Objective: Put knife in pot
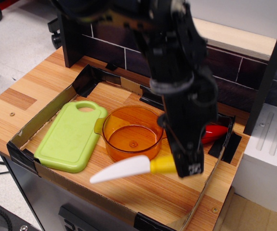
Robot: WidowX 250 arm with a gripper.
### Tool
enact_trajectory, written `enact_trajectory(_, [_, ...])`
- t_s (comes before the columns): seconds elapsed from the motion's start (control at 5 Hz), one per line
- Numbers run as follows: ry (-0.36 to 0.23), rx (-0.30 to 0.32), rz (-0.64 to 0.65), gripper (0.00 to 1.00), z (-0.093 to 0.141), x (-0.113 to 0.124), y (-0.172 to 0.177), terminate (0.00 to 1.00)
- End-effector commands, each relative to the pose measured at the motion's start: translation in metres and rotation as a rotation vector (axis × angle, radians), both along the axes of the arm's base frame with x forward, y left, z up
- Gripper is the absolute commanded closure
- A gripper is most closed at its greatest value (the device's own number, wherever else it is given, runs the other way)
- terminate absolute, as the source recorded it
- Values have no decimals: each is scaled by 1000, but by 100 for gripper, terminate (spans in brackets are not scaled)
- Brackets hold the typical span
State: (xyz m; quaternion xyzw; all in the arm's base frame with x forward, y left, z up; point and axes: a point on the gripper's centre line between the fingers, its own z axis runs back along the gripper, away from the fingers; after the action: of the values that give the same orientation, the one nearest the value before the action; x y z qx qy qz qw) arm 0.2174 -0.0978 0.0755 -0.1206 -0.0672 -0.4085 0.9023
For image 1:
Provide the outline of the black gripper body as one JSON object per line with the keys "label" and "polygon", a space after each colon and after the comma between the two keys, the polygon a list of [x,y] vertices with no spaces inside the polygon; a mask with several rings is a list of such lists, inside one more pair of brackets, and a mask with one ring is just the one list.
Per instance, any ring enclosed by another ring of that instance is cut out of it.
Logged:
{"label": "black gripper body", "polygon": [[202,65],[206,41],[184,0],[140,0],[142,23],[135,33],[151,72],[150,87],[162,96],[163,125],[174,133],[200,135],[217,118],[217,85]]}

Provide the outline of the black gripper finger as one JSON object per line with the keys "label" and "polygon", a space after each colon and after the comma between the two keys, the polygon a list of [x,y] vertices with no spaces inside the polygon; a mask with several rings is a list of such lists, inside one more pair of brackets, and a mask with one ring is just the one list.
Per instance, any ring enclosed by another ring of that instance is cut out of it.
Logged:
{"label": "black gripper finger", "polygon": [[173,126],[166,115],[162,116],[162,127],[166,131],[178,176],[184,178],[201,174],[204,171],[202,130],[181,121]]}

